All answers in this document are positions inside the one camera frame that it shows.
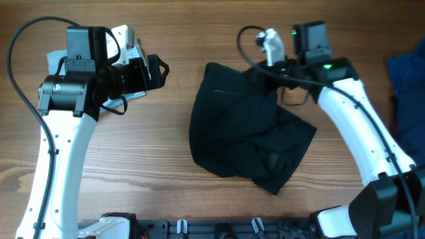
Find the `black shorts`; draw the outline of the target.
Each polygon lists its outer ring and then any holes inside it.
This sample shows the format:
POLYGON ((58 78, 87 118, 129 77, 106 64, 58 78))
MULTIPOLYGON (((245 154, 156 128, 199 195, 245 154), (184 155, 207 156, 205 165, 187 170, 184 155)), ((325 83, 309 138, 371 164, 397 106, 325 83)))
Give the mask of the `black shorts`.
POLYGON ((278 105, 277 87, 253 68, 205 66, 189 127, 193 161, 219 177, 243 177, 277 195, 316 128, 278 105))

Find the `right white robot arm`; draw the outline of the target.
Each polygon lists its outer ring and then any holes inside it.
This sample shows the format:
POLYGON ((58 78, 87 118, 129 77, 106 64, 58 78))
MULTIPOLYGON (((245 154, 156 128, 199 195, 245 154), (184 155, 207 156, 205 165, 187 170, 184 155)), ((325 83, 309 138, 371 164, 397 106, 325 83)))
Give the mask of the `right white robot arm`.
POLYGON ((256 44, 266 53, 262 71, 280 86, 306 89, 347 144, 363 190, 347 205, 315 212, 321 238, 419 236, 424 215, 424 170, 392 138, 372 107, 351 62, 335 58, 322 21, 292 29, 295 58, 289 59, 274 29, 261 29, 256 44))

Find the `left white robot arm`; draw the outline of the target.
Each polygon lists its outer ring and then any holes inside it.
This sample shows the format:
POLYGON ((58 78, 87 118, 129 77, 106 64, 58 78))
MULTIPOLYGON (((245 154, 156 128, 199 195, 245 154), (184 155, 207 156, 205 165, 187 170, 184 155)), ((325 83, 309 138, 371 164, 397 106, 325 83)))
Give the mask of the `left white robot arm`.
POLYGON ((144 55, 132 28, 71 26, 67 49, 39 87, 41 144, 18 238, 139 238, 134 214, 109 212, 78 226, 78 195, 86 151, 102 112, 116 113, 161 88, 169 67, 144 55))

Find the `blue clothes pile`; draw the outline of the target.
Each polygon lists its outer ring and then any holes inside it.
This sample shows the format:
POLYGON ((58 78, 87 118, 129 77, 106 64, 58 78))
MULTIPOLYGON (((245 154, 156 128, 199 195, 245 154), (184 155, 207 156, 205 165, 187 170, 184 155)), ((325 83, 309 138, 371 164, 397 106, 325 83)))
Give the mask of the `blue clothes pile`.
POLYGON ((417 166, 424 166, 424 39, 408 54, 387 60, 394 88, 394 138, 417 166))

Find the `folded light blue jeans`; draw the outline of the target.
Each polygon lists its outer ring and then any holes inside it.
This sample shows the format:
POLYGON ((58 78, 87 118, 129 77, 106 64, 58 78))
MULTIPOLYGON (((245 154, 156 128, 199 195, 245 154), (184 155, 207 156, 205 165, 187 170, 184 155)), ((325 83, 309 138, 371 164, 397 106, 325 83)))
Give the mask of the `folded light blue jeans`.
MULTIPOLYGON (((136 58, 137 56, 142 56, 142 54, 143 54, 143 50, 141 49, 138 40, 135 42, 135 46, 133 46, 126 52, 126 56, 129 59, 136 58)), ((52 51, 46 55, 48 60, 49 74, 54 74, 57 71, 59 60, 66 55, 67 55, 67 50, 52 51)), ((142 98, 145 95, 146 95, 146 92, 141 91, 141 92, 124 94, 123 97, 126 99, 127 102, 129 102, 132 100, 136 100, 138 98, 142 98)), ((121 99, 117 99, 117 100, 108 99, 107 101, 103 103, 103 106, 106 106, 107 108, 115 109, 123 104, 124 103, 122 102, 121 99)))

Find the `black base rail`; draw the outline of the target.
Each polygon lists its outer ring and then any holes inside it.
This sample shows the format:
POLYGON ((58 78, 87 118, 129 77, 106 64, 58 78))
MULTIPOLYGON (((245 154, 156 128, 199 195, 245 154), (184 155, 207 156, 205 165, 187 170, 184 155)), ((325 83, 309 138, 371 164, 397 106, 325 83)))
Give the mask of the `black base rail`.
POLYGON ((148 238, 308 238, 307 218, 262 219, 259 228, 253 220, 188 220, 178 229, 177 221, 139 220, 141 232, 148 238))

